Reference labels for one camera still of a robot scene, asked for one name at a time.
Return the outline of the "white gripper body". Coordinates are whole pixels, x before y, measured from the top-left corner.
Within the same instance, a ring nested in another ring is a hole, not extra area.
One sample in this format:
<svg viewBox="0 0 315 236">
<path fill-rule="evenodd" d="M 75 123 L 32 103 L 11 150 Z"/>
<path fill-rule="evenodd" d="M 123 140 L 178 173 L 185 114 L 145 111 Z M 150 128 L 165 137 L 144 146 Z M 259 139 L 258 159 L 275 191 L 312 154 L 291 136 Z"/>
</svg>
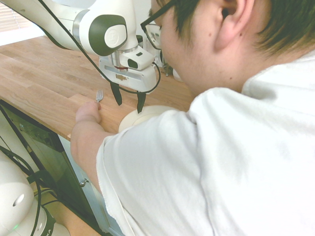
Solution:
<svg viewBox="0 0 315 236">
<path fill-rule="evenodd" d="M 149 91 L 157 84 L 153 64 L 140 71 L 131 68 L 121 70 L 114 67 L 109 57 L 100 57 L 99 68 L 111 82 L 140 92 Z"/>
</svg>

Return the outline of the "person bare hand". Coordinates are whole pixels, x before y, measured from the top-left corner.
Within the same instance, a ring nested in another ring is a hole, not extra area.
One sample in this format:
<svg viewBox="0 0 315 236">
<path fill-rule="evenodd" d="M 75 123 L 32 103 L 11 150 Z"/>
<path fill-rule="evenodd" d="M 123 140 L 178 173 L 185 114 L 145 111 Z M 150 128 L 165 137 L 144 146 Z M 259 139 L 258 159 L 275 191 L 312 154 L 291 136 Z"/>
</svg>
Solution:
<svg viewBox="0 0 315 236">
<path fill-rule="evenodd" d="M 101 122 L 100 115 L 101 105 L 99 102 L 92 101 L 83 104 L 76 112 L 75 121 L 92 121 L 96 123 Z"/>
</svg>

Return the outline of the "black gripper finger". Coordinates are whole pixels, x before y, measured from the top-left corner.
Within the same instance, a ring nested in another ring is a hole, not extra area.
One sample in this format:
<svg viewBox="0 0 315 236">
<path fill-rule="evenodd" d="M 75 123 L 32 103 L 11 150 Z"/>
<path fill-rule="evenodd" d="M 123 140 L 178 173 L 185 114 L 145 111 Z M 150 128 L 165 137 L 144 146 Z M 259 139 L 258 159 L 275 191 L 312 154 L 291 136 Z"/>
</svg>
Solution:
<svg viewBox="0 0 315 236">
<path fill-rule="evenodd" d="M 111 82 L 110 83 L 110 87 L 111 87 L 111 91 L 112 91 L 112 93 L 114 95 L 114 98 L 115 98 L 117 104 L 119 106 L 122 105 L 123 100 L 122 100 L 122 95 L 121 95 L 121 92 L 120 92 L 120 86 L 118 84 L 116 84 L 116 83 Z"/>
<path fill-rule="evenodd" d="M 137 92 L 137 99 L 138 99 L 138 102 L 137 102 L 137 112 L 138 113 L 141 113 L 142 110 L 143 110 L 143 107 L 144 107 L 144 104 L 145 104 L 145 101 L 146 101 L 146 93 L 144 92 Z"/>
</svg>

